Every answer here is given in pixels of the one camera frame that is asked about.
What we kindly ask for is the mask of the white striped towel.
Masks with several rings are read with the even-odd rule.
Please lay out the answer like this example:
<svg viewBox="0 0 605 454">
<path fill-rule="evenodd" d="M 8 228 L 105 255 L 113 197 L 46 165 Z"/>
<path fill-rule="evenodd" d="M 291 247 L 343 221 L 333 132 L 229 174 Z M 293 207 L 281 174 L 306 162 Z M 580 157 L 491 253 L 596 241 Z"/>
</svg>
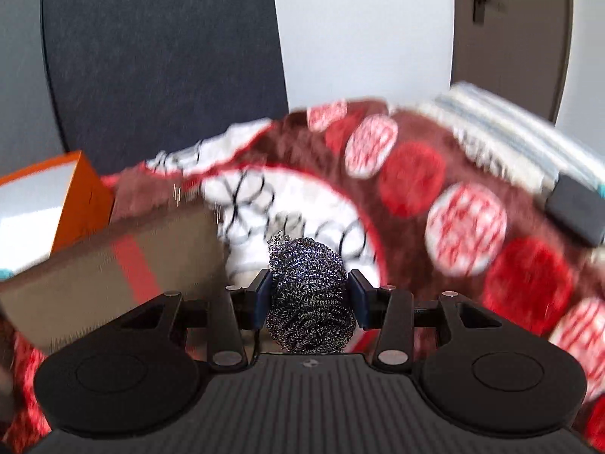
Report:
<svg viewBox="0 0 605 454">
<path fill-rule="evenodd" d="M 561 173 L 604 194 L 604 159 L 553 124 L 487 90 L 458 82 L 414 110 L 450 130 L 480 169 L 538 194 Z"/>
</svg>

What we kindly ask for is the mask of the grey blue sofa backrest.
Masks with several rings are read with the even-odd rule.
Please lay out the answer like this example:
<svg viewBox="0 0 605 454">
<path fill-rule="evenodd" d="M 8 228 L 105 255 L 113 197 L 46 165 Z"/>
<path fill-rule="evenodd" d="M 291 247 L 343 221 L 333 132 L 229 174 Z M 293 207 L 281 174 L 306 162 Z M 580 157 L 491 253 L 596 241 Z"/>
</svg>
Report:
<svg viewBox="0 0 605 454">
<path fill-rule="evenodd" d="M 288 110 L 275 0 L 1 0 L 1 170 L 101 174 Z"/>
</svg>

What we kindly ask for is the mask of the red brown floral blanket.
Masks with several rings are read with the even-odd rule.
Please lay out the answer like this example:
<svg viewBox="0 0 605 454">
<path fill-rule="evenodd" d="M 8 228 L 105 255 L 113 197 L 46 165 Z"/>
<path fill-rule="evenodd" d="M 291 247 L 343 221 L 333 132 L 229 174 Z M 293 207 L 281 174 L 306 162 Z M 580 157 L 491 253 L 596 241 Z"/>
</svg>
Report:
<svg viewBox="0 0 605 454">
<path fill-rule="evenodd" d="M 337 101 L 101 181 L 114 195 L 108 225 L 204 201 L 226 285 L 270 269 L 282 232 L 337 252 L 347 276 L 408 290 L 412 368 L 373 368 L 379 332 L 356 320 L 337 354 L 290 354 L 267 325 L 242 330 L 248 367 L 217 371 L 207 313 L 226 285 L 206 299 L 165 292 L 52 354 L 1 314 L 13 354 L 3 452 L 603 451 L 604 244 L 546 216 L 554 187 L 532 194 L 480 169 L 436 121 Z"/>
</svg>

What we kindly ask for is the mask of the brown plaid zipper pouch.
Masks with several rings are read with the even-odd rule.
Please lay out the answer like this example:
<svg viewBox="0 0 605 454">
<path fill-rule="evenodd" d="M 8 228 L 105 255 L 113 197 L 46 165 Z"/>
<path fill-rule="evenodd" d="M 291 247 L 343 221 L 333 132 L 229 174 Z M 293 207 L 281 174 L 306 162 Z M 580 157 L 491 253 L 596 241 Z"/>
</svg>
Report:
<svg viewBox="0 0 605 454">
<path fill-rule="evenodd" d="M 52 354 L 165 292 L 206 299 L 226 285 L 219 217 L 204 201 L 108 225 L 1 284 L 1 314 Z"/>
</svg>

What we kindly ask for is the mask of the steel wool scouring ball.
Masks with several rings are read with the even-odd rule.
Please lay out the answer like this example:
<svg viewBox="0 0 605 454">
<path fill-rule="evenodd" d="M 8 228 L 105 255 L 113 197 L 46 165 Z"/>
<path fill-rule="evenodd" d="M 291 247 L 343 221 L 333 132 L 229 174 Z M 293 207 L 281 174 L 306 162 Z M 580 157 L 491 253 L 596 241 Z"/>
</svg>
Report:
<svg viewBox="0 0 605 454">
<path fill-rule="evenodd" d="M 356 330 L 347 270 L 328 246 L 282 232 L 269 241 L 272 290 L 265 325 L 290 354 L 337 354 Z"/>
</svg>

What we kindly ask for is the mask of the dark grey flat case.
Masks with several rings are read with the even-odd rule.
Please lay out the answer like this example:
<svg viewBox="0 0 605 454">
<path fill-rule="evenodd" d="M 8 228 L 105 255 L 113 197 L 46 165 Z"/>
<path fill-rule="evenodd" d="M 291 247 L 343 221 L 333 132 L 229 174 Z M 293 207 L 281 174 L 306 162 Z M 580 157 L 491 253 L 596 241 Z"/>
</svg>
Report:
<svg viewBox="0 0 605 454">
<path fill-rule="evenodd" d="M 544 212 L 565 233 L 586 247 L 604 244 L 604 199 L 567 174 L 560 174 Z"/>
</svg>

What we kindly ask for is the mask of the brown wooden door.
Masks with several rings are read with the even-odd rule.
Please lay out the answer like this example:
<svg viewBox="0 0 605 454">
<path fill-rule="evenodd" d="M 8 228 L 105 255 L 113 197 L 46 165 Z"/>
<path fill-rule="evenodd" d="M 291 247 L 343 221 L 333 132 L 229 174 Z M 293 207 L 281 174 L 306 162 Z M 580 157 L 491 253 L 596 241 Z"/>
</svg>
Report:
<svg viewBox="0 0 605 454">
<path fill-rule="evenodd" d="M 554 122 L 568 65 L 572 0 L 454 0 L 451 81 Z"/>
</svg>

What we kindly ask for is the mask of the orange cardboard box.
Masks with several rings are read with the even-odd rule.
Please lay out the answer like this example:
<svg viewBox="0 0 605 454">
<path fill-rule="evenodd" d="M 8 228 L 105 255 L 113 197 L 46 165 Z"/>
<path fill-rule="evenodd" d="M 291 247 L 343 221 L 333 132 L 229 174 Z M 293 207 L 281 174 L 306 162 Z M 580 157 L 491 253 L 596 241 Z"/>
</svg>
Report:
<svg viewBox="0 0 605 454">
<path fill-rule="evenodd" d="M 1 178 L 1 279 L 106 227 L 113 192 L 78 151 Z"/>
</svg>

